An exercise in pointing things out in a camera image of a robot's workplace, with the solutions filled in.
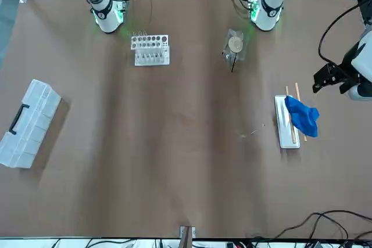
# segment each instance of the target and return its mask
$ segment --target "clear plastic container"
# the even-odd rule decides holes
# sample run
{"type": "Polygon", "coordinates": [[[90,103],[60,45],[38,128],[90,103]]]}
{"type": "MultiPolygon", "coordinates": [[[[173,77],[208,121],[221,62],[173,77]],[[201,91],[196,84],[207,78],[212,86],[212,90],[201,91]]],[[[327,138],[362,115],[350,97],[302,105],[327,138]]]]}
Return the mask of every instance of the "clear plastic container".
{"type": "Polygon", "coordinates": [[[16,116],[0,141],[0,163],[30,168],[60,103],[51,86],[32,80],[16,116]]]}

